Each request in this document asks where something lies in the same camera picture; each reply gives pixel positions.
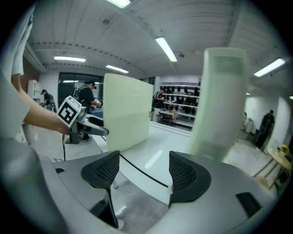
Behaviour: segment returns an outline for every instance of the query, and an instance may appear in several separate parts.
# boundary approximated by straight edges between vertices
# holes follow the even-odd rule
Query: black cable
[[[64,156],[64,161],[66,161],[65,157],[65,135],[62,135],[62,146],[63,146],[63,156]]]
[[[64,162],[64,160],[62,160],[62,159],[56,159],[56,158],[53,158],[56,162],[59,162],[59,161],[57,161],[57,160],[60,160],[60,161],[62,161],[62,162]]]

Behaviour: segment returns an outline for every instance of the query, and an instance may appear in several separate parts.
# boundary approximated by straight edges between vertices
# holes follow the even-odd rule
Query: ceiling
[[[178,62],[170,62],[156,43],[161,36]],[[44,0],[36,5],[28,43],[47,69],[104,75],[112,72],[105,68],[110,64],[134,78],[201,75],[203,51],[212,47],[244,49],[251,77],[278,57],[289,57],[266,17],[245,0],[131,0],[124,9],[106,0]],[[54,56],[87,60],[60,63]],[[278,87],[290,94],[291,73],[285,67],[252,78],[250,89]]]

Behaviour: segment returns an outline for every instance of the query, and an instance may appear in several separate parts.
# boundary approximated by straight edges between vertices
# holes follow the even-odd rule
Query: white panel
[[[187,153],[222,160],[243,120],[248,89],[248,60],[244,50],[205,51],[201,97]]]
[[[148,138],[152,88],[128,76],[105,75],[103,117],[109,150],[123,151]]]
[[[53,95],[56,108],[58,109],[58,82],[59,82],[59,71],[52,70],[42,73],[39,77],[39,82],[43,89]]]

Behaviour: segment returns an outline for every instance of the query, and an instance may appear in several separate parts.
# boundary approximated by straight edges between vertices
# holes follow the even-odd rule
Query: ceiling light
[[[165,38],[160,37],[156,39],[156,42],[159,44],[159,46],[163,49],[163,51],[165,52],[165,54],[168,56],[169,60],[171,62],[177,62],[177,59],[173,53],[173,51],[171,50],[170,46],[168,45],[168,43],[166,42]]]
[[[123,73],[129,73],[129,71],[125,71],[121,68],[116,68],[114,66],[111,66],[111,65],[107,65],[106,68],[110,68],[110,69],[113,69],[113,70],[116,70],[116,71],[120,71],[120,72],[123,72]]]
[[[106,1],[118,6],[119,8],[124,8],[131,3],[129,0],[106,0]]]
[[[276,68],[282,66],[284,63],[285,63],[285,60],[279,58],[276,61],[274,61],[271,64],[269,64],[266,67],[264,67],[263,69],[261,69],[258,72],[256,72],[255,75],[258,76],[258,77],[263,76],[263,75],[275,70]]]
[[[69,60],[69,61],[77,61],[77,62],[85,62],[86,60],[84,58],[73,58],[73,57],[62,57],[62,56],[55,56],[55,60]]]

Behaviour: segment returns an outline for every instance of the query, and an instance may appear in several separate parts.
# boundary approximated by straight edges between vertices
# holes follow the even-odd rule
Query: black mesh pad
[[[100,119],[98,117],[89,117],[88,118],[89,122],[96,124],[98,126],[104,127],[104,121],[103,119]]]
[[[119,171],[119,151],[89,163],[81,170],[82,178],[95,188],[109,189]]]
[[[174,151],[169,153],[169,172],[173,180],[170,203],[194,201],[204,194],[212,181],[207,169]]]

